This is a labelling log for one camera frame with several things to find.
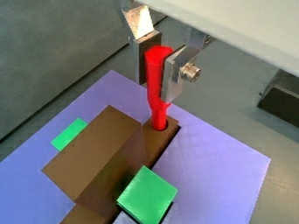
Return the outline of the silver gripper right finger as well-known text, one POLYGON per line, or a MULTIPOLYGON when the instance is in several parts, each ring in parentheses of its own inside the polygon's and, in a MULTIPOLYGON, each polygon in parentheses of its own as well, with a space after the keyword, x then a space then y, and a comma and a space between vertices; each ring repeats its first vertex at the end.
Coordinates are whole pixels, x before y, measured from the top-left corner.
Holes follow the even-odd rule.
POLYGON ((185 81, 195 82, 199 79, 201 70, 195 63, 205 45, 207 34, 191 28, 187 45, 176 49, 164 59, 161 99, 165 103, 171 103, 180 95, 185 81))

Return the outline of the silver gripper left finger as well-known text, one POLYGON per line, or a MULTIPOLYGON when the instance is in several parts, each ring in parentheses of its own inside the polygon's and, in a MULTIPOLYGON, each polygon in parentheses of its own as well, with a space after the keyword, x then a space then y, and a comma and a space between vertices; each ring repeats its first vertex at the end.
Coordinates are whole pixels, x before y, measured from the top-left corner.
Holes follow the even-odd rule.
POLYGON ((135 55, 135 82, 145 83, 145 52, 161 44, 161 33, 155 30, 148 7, 136 0, 116 0, 135 55))

